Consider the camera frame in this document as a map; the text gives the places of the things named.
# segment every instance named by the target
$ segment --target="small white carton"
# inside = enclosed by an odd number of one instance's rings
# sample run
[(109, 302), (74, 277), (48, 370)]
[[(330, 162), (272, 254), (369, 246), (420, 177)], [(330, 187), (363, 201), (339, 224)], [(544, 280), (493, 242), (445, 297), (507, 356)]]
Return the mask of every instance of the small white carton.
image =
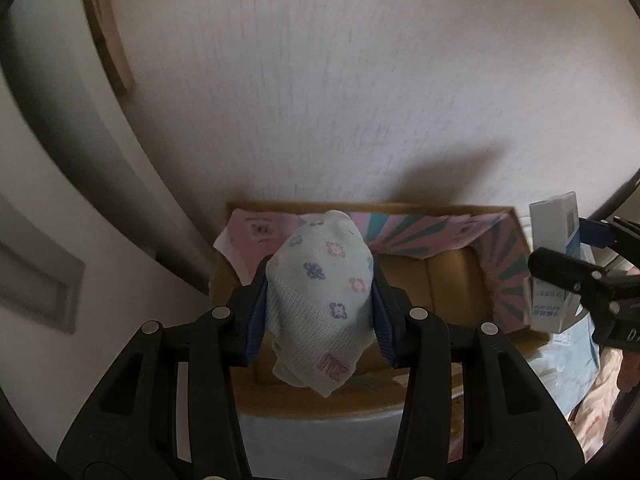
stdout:
[[(578, 203), (572, 191), (529, 205), (533, 248), (546, 247), (580, 258)], [(531, 329), (561, 333), (586, 316), (580, 296), (533, 279)]]

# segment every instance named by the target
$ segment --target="screw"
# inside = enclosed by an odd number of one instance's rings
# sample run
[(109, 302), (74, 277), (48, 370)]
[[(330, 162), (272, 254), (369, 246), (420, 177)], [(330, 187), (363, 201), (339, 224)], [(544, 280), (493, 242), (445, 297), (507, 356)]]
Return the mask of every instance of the screw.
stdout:
[(211, 311), (211, 315), (216, 319), (225, 319), (231, 311), (226, 306), (217, 306)]
[(482, 323), (482, 325), (480, 325), (480, 330), (487, 335), (496, 335), (498, 333), (498, 327), (490, 322)]
[(409, 316), (413, 317), (414, 319), (427, 319), (428, 315), (429, 313), (423, 308), (420, 308), (419, 306), (414, 306), (409, 311)]
[(145, 334), (153, 334), (160, 328), (160, 325), (157, 321), (147, 321), (141, 328), (142, 332)]

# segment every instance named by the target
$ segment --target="wall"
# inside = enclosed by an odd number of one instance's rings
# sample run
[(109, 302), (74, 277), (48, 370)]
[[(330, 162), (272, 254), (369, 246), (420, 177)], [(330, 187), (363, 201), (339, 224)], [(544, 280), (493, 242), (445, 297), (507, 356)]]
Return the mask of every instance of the wall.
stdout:
[(627, 0), (113, 5), (126, 116), (210, 238), (229, 198), (526, 211), (573, 189), (588, 215), (640, 166)]
[(51, 456), (137, 328), (190, 322), (209, 300), (129, 242), (78, 193), (29, 130), (0, 73), (0, 194), (85, 263), (76, 332), (0, 307), (0, 384)]
[(130, 240), (206, 291), (213, 250), (127, 123), (82, 0), (15, 0), (1, 31), (12, 92), (56, 164)]

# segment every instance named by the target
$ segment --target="ribbed knit fabric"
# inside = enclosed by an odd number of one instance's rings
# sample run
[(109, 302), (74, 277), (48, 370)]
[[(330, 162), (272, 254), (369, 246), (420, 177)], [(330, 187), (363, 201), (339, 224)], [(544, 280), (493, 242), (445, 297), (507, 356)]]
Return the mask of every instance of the ribbed knit fabric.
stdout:
[(373, 259), (340, 211), (300, 226), (267, 264), (266, 329), (276, 377), (324, 397), (353, 374), (374, 339)]

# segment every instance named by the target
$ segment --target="brown cardboard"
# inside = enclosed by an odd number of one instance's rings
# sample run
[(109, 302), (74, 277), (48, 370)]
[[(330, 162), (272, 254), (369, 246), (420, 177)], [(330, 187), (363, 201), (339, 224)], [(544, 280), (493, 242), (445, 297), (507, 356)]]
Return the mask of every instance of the brown cardboard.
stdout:
[[(242, 208), (251, 211), (284, 211), (295, 214), (343, 211), (385, 212), (393, 214), (485, 214), (510, 208), (484, 206), (448, 206), (430, 208), (415, 204), (347, 204), (243, 202), (228, 205), (228, 214)], [(211, 280), (213, 306), (225, 304), (239, 280), (228, 261), (217, 254)], [(446, 251), (426, 260), (405, 256), (380, 255), (378, 264), (392, 286), (403, 288), (411, 302), (435, 312), (448, 323), (477, 326), (492, 317), (492, 303), (484, 286), (484, 274), (471, 248)], [(236, 405), (240, 413), (281, 418), (331, 418), (355, 416), (400, 408), (408, 370), (393, 370), (380, 355), (377, 343), (368, 348), (356, 367), (354, 376), (328, 398), (309, 388), (285, 384), (273, 373), (276, 357), (271, 346), (273, 336), (265, 333), (257, 358), (250, 368), (233, 368), (232, 379)], [(524, 355), (544, 344), (548, 337), (521, 330), (513, 340)], [(462, 390), (459, 365), (452, 367), (452, 391)]]

